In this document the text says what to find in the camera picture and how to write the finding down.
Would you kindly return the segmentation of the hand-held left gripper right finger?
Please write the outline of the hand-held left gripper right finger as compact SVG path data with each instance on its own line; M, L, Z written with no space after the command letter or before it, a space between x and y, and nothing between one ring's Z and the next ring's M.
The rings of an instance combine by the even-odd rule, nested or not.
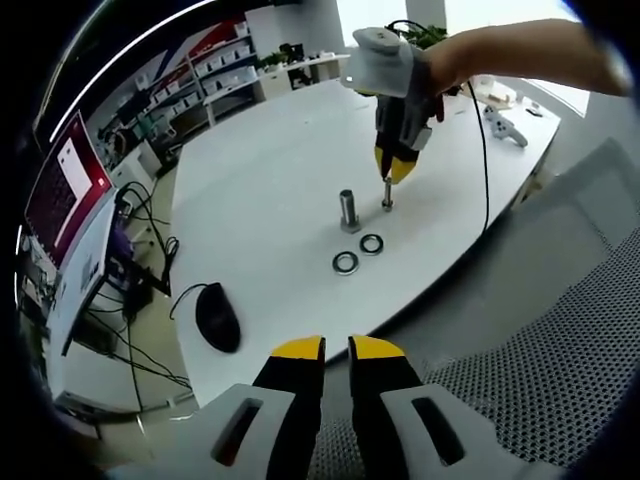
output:
M494 424L438 384L424 384L393 343L349 339L352 425L369 479L559 479L498 442Z

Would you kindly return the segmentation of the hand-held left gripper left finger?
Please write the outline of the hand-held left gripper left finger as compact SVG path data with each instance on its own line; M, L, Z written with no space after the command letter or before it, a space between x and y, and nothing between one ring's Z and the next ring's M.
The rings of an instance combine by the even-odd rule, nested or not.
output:
M252 384L235 384L178 425L158 458L107 479L304 479L321 423L325 340L272 351Z

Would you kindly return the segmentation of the person's right hand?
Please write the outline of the person's right hand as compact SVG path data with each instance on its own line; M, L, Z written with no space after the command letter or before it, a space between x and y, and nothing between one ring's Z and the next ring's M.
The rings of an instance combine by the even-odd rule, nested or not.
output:
M424 52L429 76L427 89L435 98L435 116L439 123L445 118L443 95L452 87L460 86L470 77L466 69L466 47L453 37L442 40Z

